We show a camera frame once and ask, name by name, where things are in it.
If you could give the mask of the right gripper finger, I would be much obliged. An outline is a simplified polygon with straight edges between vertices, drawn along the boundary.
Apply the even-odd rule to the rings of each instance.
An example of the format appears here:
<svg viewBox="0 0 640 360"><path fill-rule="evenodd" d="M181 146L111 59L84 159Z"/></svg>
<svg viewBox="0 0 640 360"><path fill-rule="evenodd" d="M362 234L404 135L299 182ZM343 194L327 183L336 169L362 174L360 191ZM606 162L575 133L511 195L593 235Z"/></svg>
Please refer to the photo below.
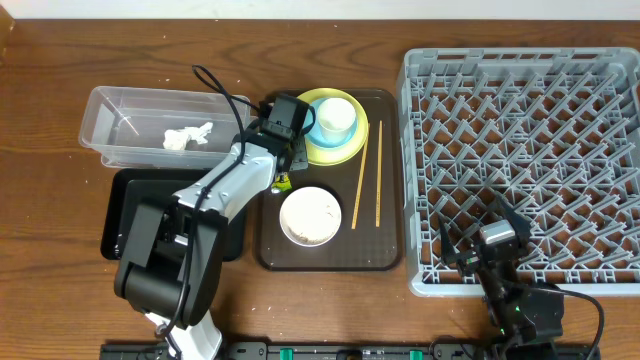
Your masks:
<svg viewBox="0 0 640 360"><path fill-rule="evenodd" d="M459 254L456 252L454 246L452 245L448 230L446 228L446 224L441 217L438 217L439 231L440 231L440 243L441 243L441 251L440 257L441 262L446 265L457 264L459 261Z"/></svg>
<svg viewBox="0 0 640 360"><path fill-rule="evenodd" d="M521 216L502 197L495 198L493 208L496 214L509 222L518 238L529 238L531 236L530 220Z"/></svg>

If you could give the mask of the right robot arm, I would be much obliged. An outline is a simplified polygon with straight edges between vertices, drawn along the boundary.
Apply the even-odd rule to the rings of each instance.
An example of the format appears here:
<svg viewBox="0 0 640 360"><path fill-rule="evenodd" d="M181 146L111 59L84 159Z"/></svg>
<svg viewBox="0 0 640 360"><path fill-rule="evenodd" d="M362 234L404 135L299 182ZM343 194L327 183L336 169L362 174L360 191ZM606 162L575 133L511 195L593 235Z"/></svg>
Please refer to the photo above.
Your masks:
<svg viewBox="0 0 640 360"><path fill-rule="evenodd" d="M455 250L439 217L441 261L480 281L490 321L501 331L485 354L495 359L557 359L554 339L563 334L564 298L554 285L522 282L516 271L516 261L527 254L530 221L502 199L491 204L490 213L499 219L481 227L480 239L462 252Z"/></svg>

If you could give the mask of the white tissue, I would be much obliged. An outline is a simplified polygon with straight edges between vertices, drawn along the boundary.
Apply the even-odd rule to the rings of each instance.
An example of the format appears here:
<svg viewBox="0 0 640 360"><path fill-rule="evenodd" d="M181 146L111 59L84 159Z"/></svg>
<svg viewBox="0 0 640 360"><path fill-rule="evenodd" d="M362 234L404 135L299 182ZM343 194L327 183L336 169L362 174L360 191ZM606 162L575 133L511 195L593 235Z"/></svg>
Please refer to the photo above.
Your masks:
<svg viewBox="0 0 640 360"><path fill-rule="evenodd" d="M185 150L191 141L198 145L207 144L207 136L211 133L212 122L206 122L200 127L184 127L182 129L169 129L164 132L163 148L168 150Z"/></svg>

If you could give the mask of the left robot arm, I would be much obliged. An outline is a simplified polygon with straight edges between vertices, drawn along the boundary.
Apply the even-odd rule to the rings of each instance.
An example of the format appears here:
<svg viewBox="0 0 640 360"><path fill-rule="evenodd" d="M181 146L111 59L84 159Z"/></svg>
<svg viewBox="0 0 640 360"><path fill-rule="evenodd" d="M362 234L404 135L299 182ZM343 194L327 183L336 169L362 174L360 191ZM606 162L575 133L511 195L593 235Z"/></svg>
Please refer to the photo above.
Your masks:
<svg viewBox="0 0 640 360"><path fill-rule="evenodd" d="M156 326L177 359L213 359L223 336L210 306L221 274L229 226L278 174L290 169L315 111L280 94L252 129L241 129L229 154L192 185L136 207L114 281L115 294Z"/></svg>

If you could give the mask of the green orange snack wrapper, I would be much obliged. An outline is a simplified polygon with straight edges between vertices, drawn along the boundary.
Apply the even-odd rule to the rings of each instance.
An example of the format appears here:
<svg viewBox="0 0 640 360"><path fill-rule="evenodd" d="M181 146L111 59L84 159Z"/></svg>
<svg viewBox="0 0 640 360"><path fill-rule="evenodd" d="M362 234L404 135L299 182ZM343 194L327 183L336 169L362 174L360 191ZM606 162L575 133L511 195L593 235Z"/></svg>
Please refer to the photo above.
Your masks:
<svg viewBox="0 0 640 360"><path fill-rule="evenodd" d="M292 185L288 173L283 172L277 174L274 182L271 185L271 192L273 194L280 194L290 191L291 189Z"/></svg>

